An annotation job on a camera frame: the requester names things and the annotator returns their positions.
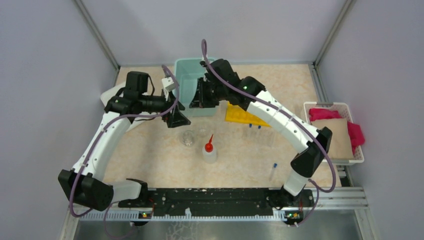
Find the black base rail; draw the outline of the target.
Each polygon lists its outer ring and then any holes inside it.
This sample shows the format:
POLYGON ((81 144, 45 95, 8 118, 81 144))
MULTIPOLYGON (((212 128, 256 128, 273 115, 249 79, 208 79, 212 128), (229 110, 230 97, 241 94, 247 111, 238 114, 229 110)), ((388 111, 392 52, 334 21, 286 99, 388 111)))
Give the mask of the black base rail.
POLYGON ((120 208, 151 208, 155 217, 179 217, 186 210, 194 217, 270 216, 274 210, 313 205, 311 190, 292 196, 283 188, 156 188, 118 203, 120 208))

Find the yellow test tube rack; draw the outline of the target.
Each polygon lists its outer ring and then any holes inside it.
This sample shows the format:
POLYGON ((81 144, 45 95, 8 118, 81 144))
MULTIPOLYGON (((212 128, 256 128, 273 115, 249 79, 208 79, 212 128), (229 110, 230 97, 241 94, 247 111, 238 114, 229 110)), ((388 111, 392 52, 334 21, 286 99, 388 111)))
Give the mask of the yellow test tube rack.
POLYGON ((248 113, 244 111, 241 107, 237 105, 232 105, 229 102, 227 103, 224 120, 226 122, 231 123, 270 127, 270 125, 268 125, 265 121, 261 120, 259 117, 248 113))

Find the brown paper bag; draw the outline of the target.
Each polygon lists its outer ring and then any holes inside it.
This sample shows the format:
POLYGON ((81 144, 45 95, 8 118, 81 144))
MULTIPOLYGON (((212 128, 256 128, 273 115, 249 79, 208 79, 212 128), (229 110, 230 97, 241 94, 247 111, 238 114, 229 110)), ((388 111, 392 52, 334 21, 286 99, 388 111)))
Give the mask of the brown paper bag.
POLYGON ((327 127, 332 131, 328 156, 336 160, 353 160, 348 121, 345 118, 319 119, 311 124, 319 129, 327 127))

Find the teal plastic bin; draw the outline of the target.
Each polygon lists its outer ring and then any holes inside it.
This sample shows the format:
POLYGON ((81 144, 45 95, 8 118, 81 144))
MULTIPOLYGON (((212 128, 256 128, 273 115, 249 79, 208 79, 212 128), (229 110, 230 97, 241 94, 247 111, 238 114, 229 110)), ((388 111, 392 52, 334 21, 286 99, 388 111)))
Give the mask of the teal plastic bin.
POLYGON ((174 62, 174 76, 179 83, 179 102, 185 107, 182 114, 188 118, 211 117, 217 108, 189 108, 195 97, 198 78, 204 76, 205 68, 201 66, 201 57, 179 58, 174 62))

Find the clear glass beaker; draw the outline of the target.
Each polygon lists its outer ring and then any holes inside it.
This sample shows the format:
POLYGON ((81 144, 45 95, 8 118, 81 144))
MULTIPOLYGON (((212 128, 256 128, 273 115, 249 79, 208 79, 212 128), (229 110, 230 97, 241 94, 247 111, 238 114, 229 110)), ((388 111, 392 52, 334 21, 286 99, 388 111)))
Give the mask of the clear glass beaker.
POLYGON ((196 135, 192 130, 183 131, 179 139, 185 147, 193 147, 196 143, 196 135))
POLYGON ((212 135, 212 128, 208 122, 202 121, 198 123, 195 129, 199 138, 209 138, 212 135))

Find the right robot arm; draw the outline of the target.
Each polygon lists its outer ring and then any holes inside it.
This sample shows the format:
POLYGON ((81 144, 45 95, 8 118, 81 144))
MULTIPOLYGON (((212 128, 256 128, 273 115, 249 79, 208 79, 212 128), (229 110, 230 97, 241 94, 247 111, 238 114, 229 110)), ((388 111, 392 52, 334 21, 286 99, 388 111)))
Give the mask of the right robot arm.
POLYGON ((292 170, 282 186, 281 199, 287 206, 295 206, 321 162, 329 158, 332 131, 327 127, 319 129, 297 117, 257 79, 240 78, 229 61, 202 59, 199 64, 205 72, 197 80, 190 108, 212 108, 227 101, 261 119, 292 144, 297 154, 290 163, 292 170))

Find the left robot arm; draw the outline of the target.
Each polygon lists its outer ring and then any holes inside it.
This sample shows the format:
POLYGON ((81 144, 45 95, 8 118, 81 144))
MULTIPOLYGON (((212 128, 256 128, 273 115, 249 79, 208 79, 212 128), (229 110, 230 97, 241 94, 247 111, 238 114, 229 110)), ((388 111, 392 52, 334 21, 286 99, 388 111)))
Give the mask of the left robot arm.
POLYGON ((168 68, 161 80, 161 95, 147 94, 151 77, 148 73, 131 71, 123 86, 116 86, 104 94, 108 97, 100 125, 90 144, 70 170, 63 169, 58 181, 69 200, 74 217, 78 204, 89 210, 104 211, 114 202, 131 200, 138 207, 149 203, 146 182, 128 178, 114 183, 103 181, 109 161, 125 133, 141 120, 162 118, 168 128, 190 125, 182 114, 179 102, 180 86, 168 68))

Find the clear glass beaker rear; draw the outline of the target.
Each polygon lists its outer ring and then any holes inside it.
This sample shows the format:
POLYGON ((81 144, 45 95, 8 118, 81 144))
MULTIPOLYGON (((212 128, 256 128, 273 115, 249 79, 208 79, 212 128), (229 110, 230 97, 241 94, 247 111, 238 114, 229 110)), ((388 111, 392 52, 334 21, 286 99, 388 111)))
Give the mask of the clear glass beaker rear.
POLYGON ((198 123, 195 129, 199 138, 209 138, 212 135, 212 128, 208 122, 202 121, 198 123))

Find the red-capped wash bottle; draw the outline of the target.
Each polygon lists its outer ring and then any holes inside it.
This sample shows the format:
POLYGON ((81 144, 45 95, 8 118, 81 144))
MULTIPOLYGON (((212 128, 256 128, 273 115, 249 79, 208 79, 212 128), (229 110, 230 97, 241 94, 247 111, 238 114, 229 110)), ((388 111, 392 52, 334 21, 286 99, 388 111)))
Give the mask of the red-capped wash bottle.
POLYGON ((214 135, 212 134, 208 142, 202 148, 203 160, 208 164, 213 164, 217 161, 217 149, 213 145, 214 135))

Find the pink cloth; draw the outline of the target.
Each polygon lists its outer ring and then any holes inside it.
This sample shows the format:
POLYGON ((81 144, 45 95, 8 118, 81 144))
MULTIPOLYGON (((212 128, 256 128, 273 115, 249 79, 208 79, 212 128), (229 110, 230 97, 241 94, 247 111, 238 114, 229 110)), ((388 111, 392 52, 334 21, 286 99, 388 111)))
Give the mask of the pink cloth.
MULTIPOLYGON (((342 115, 338 111, 324 109, 324 108, 311 108, 308 111, 308 114, 309 114, 310 122, 313 122, 316 120, 326 120, 326 119, 346 119, 347 120, 347 118, 342 117, 342 115)), ((348 134, 351 141, 352 153, 354 156, 357 147, 365 143, 365 137, 360 125, 352 123, 349 120, 347 120, 347 129, 348 129, 348 134)))

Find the clear glass beaker front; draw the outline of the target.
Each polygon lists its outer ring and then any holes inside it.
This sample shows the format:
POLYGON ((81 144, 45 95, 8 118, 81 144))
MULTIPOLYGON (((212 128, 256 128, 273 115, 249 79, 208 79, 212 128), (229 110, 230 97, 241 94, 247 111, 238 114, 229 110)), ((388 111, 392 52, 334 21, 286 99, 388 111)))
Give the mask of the clear glass beaker front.
POLYGON ((196 143, 196 135, 192 130, 183 131, 179 139, 185 147, 193 147, 196 143))

